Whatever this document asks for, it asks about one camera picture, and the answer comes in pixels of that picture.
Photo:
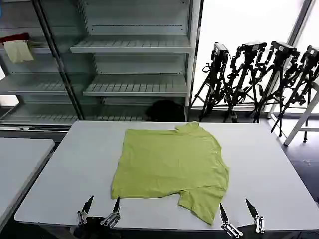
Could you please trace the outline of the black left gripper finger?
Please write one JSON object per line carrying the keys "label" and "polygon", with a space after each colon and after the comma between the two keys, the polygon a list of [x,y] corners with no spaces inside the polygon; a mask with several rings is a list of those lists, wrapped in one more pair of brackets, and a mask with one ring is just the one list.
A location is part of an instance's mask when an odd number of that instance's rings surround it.
{"label": "black left gripper finger", "polygon": [[113,211],[100,222],[100,225],[105,227],[114,227],[121,219],[120,216],[120,197],[117,198]]}
{"label": "black left gripper finger", "polygon": [[89,200],[84,204],[82,210],[77,212],[78,225],[86,224],[89,210],[91,208],[94,196],[92,195]]}

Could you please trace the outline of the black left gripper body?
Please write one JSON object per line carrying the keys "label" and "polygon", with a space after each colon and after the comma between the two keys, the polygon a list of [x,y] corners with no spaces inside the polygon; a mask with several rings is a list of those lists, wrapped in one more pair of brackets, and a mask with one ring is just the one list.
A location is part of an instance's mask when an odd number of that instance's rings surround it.
{"label": "black left gripper body", "polygon": [[84,239],[108,239],[110,227],[104,223],[105,218],[88,217],[87,223],[84,224]]}

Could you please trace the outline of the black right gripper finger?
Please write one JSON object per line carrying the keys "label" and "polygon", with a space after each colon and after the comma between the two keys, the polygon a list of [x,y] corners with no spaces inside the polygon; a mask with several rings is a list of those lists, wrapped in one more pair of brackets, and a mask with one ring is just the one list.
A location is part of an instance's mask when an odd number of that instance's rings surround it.
{"label": "black right gripper finger", "polygon": [[242,237],[243,233],[238,230],[234,225],[232,225],[229,222],[229,219],[227,217],[227,214],[222,206],[222,204],[219,204],[220,208],[220,216],[222,219],[221,228],[230,236],[230,237]]}
{"label": "black right gripper finger", "polygon": [[253,225],[255,226],[255,232],[258,234],[263,234],[265,232],[264,229],[264,216],[261,216],[256,208],[250,203],[250,201],[245,199],[249,212],[253,218]]}

